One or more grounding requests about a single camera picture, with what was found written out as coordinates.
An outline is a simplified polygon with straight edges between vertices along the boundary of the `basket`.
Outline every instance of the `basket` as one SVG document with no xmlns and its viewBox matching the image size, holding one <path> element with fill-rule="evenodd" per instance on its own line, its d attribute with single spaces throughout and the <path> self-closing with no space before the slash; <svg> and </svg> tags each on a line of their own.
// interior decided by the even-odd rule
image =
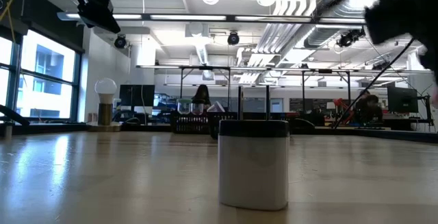
<svg viewBox="0 0 438 224">
<path fill-rule="evenodd" d="M 206 115 L 179 114 L 172 112 L 170 126 L 176 134 L 209 134 L 209 124 Z"/>
</svg>

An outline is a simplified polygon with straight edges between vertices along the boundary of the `man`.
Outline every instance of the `man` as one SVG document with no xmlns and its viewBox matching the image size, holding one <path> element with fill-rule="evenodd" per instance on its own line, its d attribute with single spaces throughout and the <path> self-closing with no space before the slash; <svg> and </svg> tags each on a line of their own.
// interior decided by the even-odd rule
<svg viewBox="0 0 438 224">
<path fill-rule="evenodd" d="M 362 94 L 361 98 L 356 103 L 356 110 L 363 109 L 366 105 L 365 99 L 367 99 L 367 97 L 369 97 L 371 95 L 370 91 L 368 91 L 368 90 L 365 90 L 365 92 L 361 92 L 361 94 Z"/>
<path fill-rule="evenodd" d="M 378 97 L 375 95 L 368 95 L 363 100 L 364 106 L 359 110 L 360 121 L 362 123 L 382 122 L 383 111 L 378 106 Z"/>
</svg>

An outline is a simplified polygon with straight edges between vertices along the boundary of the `table surface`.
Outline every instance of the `table surface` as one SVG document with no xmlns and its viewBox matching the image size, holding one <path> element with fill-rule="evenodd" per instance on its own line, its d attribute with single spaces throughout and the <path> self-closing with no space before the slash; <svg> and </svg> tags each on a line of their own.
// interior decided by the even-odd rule
<svg viewBox="0 0 438 224">
<path fill-rule="evenodd" d="M 292 136 L 289 205 L 218 203 L 209 136 L 70 133 L 0 140 L 2 223 L 437 223 L 438 147 Z"/>
</svg>

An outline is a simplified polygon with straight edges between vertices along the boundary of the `black lid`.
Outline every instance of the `black lid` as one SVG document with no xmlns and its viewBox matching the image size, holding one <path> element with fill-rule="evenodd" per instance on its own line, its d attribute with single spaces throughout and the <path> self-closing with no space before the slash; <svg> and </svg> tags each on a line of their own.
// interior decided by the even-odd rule
<svg viewBox="0 0 438 224">
<path fill-rule="evenodd" d="M 287 121 L 235 121 L 223 120 L 219 125 L 220 136 L 240 136 L 251 138 L 287 138 Z"/>
</svg>

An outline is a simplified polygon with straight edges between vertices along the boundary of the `window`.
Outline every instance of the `window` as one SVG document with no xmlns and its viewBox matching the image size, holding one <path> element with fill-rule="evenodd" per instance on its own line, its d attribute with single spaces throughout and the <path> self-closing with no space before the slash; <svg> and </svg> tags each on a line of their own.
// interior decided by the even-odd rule
<svg viewBox="0 0 438 224">
<path fill-rule="evenodd" d="M 6 105 L 6 97 L 8 95 L 8 80 L 9 80 L 9 71 L 0 69 L 0 104 L 1 105 Z"/>
<path fill-rule="evenodd" d="M 72 82 L 75 57 L 73 50 L 29 31 L 23 40 L 21 67 Z"/>
<path fill-rule="evenodd" d="M 23 38 L 16 110 L 24 117 L 69 119 L 76 53 L 36 32 Z"/>
<path fill-rule="evenodd" d="M 16 110 L 20 110 L 20 114 L 24 117 L 68 119 L 70 118 L 71 96 L 71 85 L 30 75 L 24 75 L 23 78 L 21 75 Z"/>
<path fill-rule="evenodd" d="M 12 53 L 12 42 L 5 38 L 0 38 L 0 63 L 10 64 Z"/>
</svg>

